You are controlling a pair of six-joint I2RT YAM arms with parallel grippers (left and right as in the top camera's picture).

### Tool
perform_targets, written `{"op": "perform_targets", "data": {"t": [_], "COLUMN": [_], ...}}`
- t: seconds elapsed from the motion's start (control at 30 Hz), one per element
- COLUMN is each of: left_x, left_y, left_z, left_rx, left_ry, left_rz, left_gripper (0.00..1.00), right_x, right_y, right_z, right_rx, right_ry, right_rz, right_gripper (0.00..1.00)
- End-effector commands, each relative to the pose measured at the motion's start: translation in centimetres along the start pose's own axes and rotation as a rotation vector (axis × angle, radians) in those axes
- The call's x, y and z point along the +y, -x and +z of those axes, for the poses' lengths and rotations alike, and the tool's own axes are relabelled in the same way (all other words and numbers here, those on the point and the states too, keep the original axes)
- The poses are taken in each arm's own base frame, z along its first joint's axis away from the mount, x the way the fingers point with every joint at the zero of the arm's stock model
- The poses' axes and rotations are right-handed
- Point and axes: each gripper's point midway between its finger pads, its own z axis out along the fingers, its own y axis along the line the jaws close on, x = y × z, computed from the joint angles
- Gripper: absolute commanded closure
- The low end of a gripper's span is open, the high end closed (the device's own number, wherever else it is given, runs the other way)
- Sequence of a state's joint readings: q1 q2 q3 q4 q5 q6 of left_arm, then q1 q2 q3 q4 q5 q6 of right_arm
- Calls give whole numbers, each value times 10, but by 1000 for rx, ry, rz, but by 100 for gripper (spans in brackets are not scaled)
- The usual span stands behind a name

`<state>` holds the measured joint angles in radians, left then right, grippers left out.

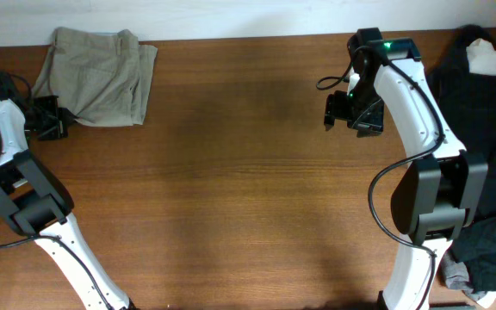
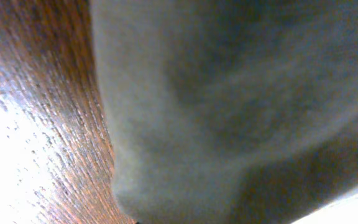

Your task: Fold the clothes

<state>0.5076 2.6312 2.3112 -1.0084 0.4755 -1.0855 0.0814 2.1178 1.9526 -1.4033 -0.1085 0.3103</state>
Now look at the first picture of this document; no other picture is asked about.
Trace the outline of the khaki green shorts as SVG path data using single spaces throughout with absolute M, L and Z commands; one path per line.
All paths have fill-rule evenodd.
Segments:
M 96 34 L 56 28 L 33 94 L 56 96 L 85 126 L 141 125 L 157 54 L 127 29 Z

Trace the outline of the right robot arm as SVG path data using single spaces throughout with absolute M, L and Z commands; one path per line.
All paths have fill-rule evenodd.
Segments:
M 345 121 L 359 137 L 378 136 L 388 111 L 406 153 L 376 174 L 367 194 L 375 223 L 399 246 L 376 306 L 427 309 L 441 259 L 474 219 L 487 162 L 451 131 L 412 39 L 360 28 L 347 49 L 350 63 L 338 81 L 348 88 L 327 97 L 325 128 Z

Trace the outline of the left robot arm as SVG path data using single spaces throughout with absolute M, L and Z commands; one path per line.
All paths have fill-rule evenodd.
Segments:
M 17 75 L 0 71 L 0 218 L 19 235 L 13 246 L 36 243 L 59 267 L 87 309 L 133 310 L 131 298 L 107 275 L 86 243 L 64 184 L 29 150 L 67 137 L 74 115 L 55 95 L 23 96 Z

